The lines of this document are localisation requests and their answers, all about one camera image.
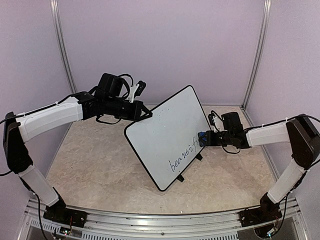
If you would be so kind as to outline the blue whiteboard eraser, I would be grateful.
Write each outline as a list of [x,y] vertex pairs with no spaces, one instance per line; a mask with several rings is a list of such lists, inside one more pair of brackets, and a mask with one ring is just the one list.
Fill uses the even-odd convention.
[[206,132],[201,131],[197,135],[198,135],[199,146],[206,147],[208,143]]

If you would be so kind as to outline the white whiteboard black frame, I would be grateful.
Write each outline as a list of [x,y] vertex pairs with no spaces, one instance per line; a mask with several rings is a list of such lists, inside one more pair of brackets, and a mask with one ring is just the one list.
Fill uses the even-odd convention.
[[161,192],[196,159],[198,133],[211,129],[193,86],[188,85],[151,110],[152,117],[129,124],[124,136]]

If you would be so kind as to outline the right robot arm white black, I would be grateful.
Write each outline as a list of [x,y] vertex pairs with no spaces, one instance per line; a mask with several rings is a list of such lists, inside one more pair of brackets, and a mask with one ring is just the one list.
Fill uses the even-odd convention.
[[312,123],[313,116],[300,114],[277,122],[244,128],[238,113],[223,114],[222,130],[198,133],[202,147],[233,146],[238,150],[290,143],[292,160],[273,187],[260,199],[256,218],[266,222],[279,209],[279,203],[297,188],[320,155],[320,133]]

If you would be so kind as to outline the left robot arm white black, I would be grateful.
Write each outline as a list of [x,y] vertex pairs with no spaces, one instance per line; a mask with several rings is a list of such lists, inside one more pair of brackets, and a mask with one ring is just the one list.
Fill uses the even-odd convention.
[[47,182],[43,174],[34,166],[26,143],[34,137],[65,124],[104,115],[113,116],[118,121],[138,122],[152,117],[152,112],[142,101],[136,100],[146,88],[146,83],[128,83],[127,74],[104,73],[97,86],[90,91],[70,94],[51,105],[33,111],[14,114],[9,112],[1,121],[3,148],[7,166],[11,173],[34,192],[46,205],[46,209],[63,223],[70,218],[70,211],[58,192]]

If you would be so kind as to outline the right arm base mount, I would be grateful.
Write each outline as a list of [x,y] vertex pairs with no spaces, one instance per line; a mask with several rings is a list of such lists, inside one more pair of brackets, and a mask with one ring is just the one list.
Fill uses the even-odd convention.
[[248,227],[274,221],[282,217],[280,204],[274,203],[265,193],[260,199],[260,206],[255,208],[245,208],[239,212],[242,227]]

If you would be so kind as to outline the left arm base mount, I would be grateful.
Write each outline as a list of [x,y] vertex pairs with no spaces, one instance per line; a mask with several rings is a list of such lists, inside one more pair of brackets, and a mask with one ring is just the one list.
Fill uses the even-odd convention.
[[46,220],[79,228],[84,228],[87,216],[85,211],[68,208],[62,199],[52,206],[46,206],[43,214]]

